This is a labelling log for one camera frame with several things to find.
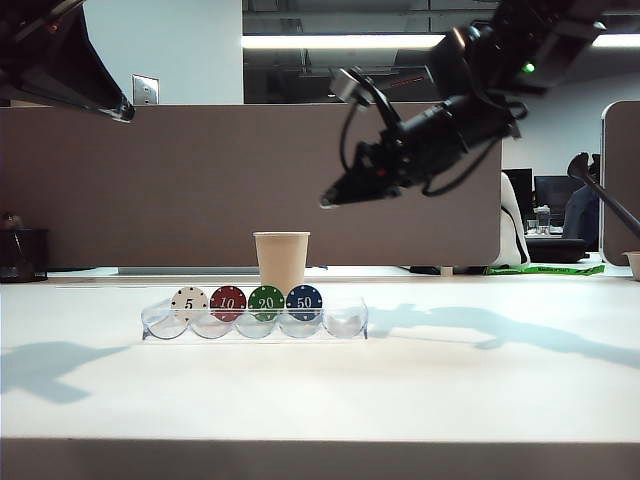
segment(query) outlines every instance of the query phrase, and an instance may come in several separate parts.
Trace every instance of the gray partition wall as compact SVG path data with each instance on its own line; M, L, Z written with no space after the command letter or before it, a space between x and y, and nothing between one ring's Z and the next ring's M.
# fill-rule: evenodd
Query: gray partition wall
M408 118L427 107L398 110ZM129 125L64 109L0 109L0 208L50 229L56 267L251 266L251 234L265 230L310 231L314 265L495 259L499 146L442 197L414 188L395 200L318 207L342 173L338 139L347 109L149 106ZM357 116L349 151L357 140L378 138L381 126L373 109Z
M602 114L601 183L640 218L640 101L616 102ZM614 265L628 265L623 252L640 250L640 240L600 202L600 251Z

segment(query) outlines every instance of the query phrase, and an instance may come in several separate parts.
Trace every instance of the poker chip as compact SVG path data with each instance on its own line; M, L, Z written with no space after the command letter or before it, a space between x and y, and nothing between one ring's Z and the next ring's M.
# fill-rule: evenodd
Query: poker chip
M223 322L233 322L242 313L237 310L247 308L247 297L242 290L232 285L218 288L209 301L214 311L212 315Z
M203 308L207 308L207 297L204 292L197 287L181 288L171 298L173 316L185 322L188 322L196 316L193 310L201 310Z
M249 308L252 310L269 310L269 312L256 314L256 318L261 322L271 321L279 313L274 310L284 308L284 296L276 287L262 285L249 295Z
M308 322L320 314L322 295L310 285L298 285L287 295L287 308L292 317Z

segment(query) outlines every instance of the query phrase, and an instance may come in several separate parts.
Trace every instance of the ceiling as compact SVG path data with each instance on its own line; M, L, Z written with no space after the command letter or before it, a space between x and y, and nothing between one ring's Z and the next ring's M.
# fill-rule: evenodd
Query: ceiling
M474 0L243 0L245 35L444 33L491 18L498 2ZM612 0L601 20L612 33L640 33L640 0ZM636 52L591 51L568 81L640 71ZM437 98L425 52L407 50L245 50L246 103L332 101L335 69L358 65L395 101Z

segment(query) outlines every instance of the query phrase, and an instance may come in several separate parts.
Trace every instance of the computer monitor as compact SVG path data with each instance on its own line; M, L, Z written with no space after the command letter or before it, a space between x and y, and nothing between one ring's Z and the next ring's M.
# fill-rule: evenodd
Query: computer monitor
M530 168L510 168L503 172L511 181L520 216L523 220L533 217L533 171Z
M564 209L573 192L584 187L581 180L568 175L537 175L533 178L536 205L548 205L551 209L551 223L562 226Z

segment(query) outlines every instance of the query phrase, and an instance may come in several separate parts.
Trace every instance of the green tape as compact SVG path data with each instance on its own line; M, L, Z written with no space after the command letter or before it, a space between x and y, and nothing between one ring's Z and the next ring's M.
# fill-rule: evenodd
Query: green tape
M555 275L594 275L604 272L604 265L597 265L591 268L568 268L568 267L513 267L513 268L491 268L487 267L485 275L521 275L527 273L551 273Z

